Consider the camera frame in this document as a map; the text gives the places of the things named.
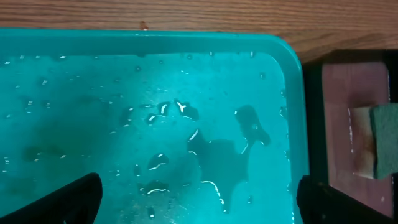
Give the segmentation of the green scouring sponge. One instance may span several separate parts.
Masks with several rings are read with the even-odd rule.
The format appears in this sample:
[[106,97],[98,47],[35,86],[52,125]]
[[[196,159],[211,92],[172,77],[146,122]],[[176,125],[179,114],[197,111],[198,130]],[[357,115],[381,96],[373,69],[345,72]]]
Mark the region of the green scouring sponge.
[[350,108],[354,173],[383,179],[397,173],[397,104]]

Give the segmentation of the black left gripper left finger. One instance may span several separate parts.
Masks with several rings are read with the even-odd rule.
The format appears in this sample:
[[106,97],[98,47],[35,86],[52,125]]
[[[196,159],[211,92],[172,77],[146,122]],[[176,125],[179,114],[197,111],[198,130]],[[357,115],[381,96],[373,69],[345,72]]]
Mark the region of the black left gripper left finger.
[[1,223],[93,224],[102,197],[103,186],[100,176],[92,172],[1,217]]

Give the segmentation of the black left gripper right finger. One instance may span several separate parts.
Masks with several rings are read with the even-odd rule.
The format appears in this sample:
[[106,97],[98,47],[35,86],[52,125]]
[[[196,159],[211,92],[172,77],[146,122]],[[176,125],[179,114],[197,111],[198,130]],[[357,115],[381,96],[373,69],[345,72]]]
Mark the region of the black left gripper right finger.
[[297,205],[304,224],[393,224],[391,217],[368,207],[350,196],[309,175],[302,177],[297,189]]

